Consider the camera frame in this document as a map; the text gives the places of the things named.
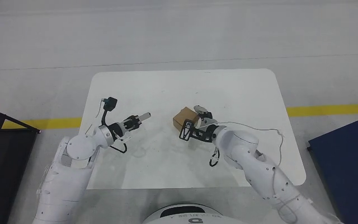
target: navy blue panel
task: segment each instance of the navy blue panel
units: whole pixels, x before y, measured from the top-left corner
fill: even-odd
[[[358,122],[309,141],[320,174],[345,224],[358,212]]]

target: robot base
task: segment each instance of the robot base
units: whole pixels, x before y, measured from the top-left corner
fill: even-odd
[[[209,208],[207,206],[202,206],[200,204],[175,204],[173,206],[166,206],[161,208],[151,214],[147,219],[144,220],[143,224],[147,224],[159,218],[165,216],[171,216],[174,214],[184,214],[184,213],[208,213],[208,214],[218,214],[222,215],[218,211]]]

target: black panel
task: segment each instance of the black panel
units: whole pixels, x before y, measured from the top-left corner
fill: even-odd
[[[165,216],[171,216],[173,214],[184,214],[184,213],[205,213],[205,211],[197,206],[178,206],[174,208],[168,208],[161,214],[161,218]]]
[[[345,224],[357,223],[358,122],[308,141],[310,153],[337,214]]]
[[[6,224],[37,133],[28,129],[0,130],[0,223]]]

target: white robot body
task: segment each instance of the white robot body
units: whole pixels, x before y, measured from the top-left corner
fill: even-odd
[[[80,134],[72,139],[65,137],[61,141],[38,191],[39,204],[32,224],[70,224],[72,212],[87,188],[100,147],[111,147],[125,153],[127,150],[125,144],[125,151],[120,151],[111,145],[116,139],[122,141],[121,137],[125,132],[139,128],[142,121],[150,117],[150,113],[142,116],[132,115],[121,123],[107,125],[106,113],[114,108],[116,100],[109,97],[103,101],[106,103],[103,107],[105,112],[102,125],[94,130],[92,136]],[[212,142],[228,164],[243,170],[246,180],[253,189],[278,211],[282,220],[296,224],[334,223],[317,212],[273,160],[257,151],[258,139],[254,135],[245,131],[231,130],[226,126],[216,126],[214,124],[217,124],[217,121],[205,108],[196,106],[194,109],[201,115],[203,123],[207,124],[200,129],[194,128],[194,137],[201,141]],[[87,166],[81,169],[68,167],[61,163],[63,155],[68,155],[73,160],[89,159],[89,161]],[[222,216],[209,207],[196,204],[162,208],[149,216],[143,224],[164,223],[245,224]]]

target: concrete floor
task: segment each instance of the concrete floor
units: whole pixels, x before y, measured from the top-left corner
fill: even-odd
[[[17,119],[82,116],[106,71],[268,68],[286,106],[357,104],[358,2],[338,0],[0,0],[0,111]],[[333,212],[307,141],[358,115],[290,118],[307,172],[299,189]],[[63,136],[36,142],[9,223],[31,222],[36,189]],[[76,223],[140,223],[176,202],[249,223],[281,223],[251,188],[90,190]]]

